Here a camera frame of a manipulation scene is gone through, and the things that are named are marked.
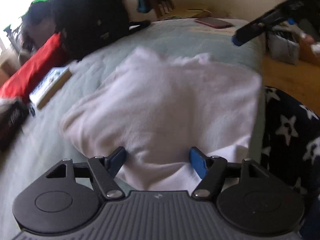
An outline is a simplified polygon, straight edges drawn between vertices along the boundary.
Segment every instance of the black bag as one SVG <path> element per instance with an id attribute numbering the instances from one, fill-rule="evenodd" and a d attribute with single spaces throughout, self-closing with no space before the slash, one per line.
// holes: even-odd
<path id="1" fill-rule="evenodd" d="M 61 44 L 77 60 L 150 25 L 130 23 L 122 0 L 54 0 L 52 15 Z M 134 25 L 139 27 L 129 30 Z"/>
<path id="2" fill-rule="evenodd" d="M 13 141 L 19 128 L 29 116 L 29 108 L 16 101 L 0 119 L 0 151 L 4 152 Z"/>

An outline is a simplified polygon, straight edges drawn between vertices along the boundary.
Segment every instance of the window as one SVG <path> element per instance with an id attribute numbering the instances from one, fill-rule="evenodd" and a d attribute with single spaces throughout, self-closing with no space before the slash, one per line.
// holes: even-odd
<path id="1" fill-rule="evenodd" d="M 24 15 L 30 3 L 31 0 L 0 0 L 0 40 L 3 45 L 1 50 L 3 50 L 3 47 L 8 48 L 10 45 L 7 34 L 3 29 Z"/>

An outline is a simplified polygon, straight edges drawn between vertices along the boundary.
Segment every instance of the blue cloth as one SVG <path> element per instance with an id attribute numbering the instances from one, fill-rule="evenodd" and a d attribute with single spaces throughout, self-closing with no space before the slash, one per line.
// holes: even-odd
<path id="1" fill-rule="evenodd" d="M 152 10 L 152 7 L 148 0 L 138 0 L 137 12 L 148 13 L 151 10 Z"/>

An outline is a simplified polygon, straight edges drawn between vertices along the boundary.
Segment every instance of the black circular disc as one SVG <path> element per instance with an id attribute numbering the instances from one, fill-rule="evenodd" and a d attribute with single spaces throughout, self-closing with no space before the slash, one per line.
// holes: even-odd
<path id="1" fill-rule="evenodd" d="M 217 198 L 217 208 L 234 227 L 257 236 L 275 236 L 294 230 L 304 212 L 301 197 L 267 178 L 233 185 Z"/>
<path id="2" fill-rule="evenodd" d="M 62 233 L 88 222 L 100 207 L 95 192 L 75 181 L 40 180 L 13 202 L 20 227 L 40 234 Z"/>

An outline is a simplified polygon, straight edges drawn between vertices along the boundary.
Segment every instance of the black strap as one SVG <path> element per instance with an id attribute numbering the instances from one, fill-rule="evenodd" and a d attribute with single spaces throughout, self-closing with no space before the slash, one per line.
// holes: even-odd
<path id="1" fill-rule="evenodd" d="M 134 27 L 132 28 L 131 30 L 129 30 L 129 34 L 133 34 L 133 33 L 136 33 L 144 28 L 147 28 L 149 25 L 151 24 L 151 22 L 149 20 L 144 20 L 144 21 L 141 21 L 141 22 L 130 22 L 129 25 L 130 26 L 136 26 L 137 27 Z"/>

